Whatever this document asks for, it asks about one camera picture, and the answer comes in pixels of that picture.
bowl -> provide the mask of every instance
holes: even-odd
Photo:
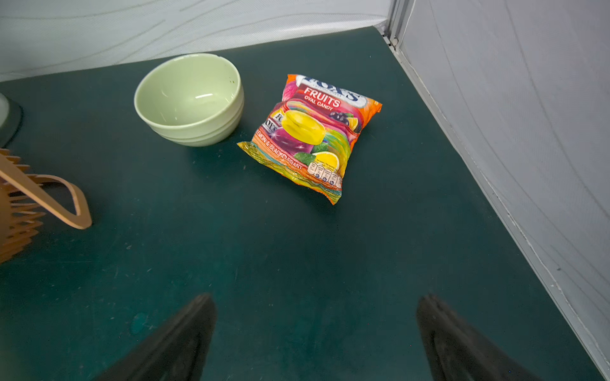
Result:
[[[138,85],[135,111],[157,134],[185,146],[228,137],[243,113],[237,68],[215,54],[187,54],[154,68]]]

dark green table surface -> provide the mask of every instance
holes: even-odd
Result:
[[[415,323],[429,292],[544,380],[601,379],[375,29],[220,54],[246,104],[207,148],[134,111],[165,59],[0,84],[24,109],[9,148],[77,184],[93,217],[45,217],[0,265],[2,380],[90,380],[203,292],[219,308],[203,380],[430,380]],[[334,207],[236,145],[289,73],[384,104]]]

candy bag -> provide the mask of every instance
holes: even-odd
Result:
[[[360,132],[381,103],[301,75],[288,75],[282,102],[256,130],[238,143],[259,163],[299,185],[341,197],[347,161]]]

purple candy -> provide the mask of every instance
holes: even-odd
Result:
[[[269,136],[271,140],[278,145],[278,147],[290,155],[294,155],[299,152],[306,152],[310,154],[311,150],[314,148],[314,146],[311,144],[303,143],[302,141],[293,138],[283,128],[275,130],[275,132],[272,132]]]

white fabric backdrop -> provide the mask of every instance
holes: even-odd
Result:
[[[337,32],[390,0],[0,0],[0,81]]]
[[[412,1],[400,51],[609,378],[610,2]]]

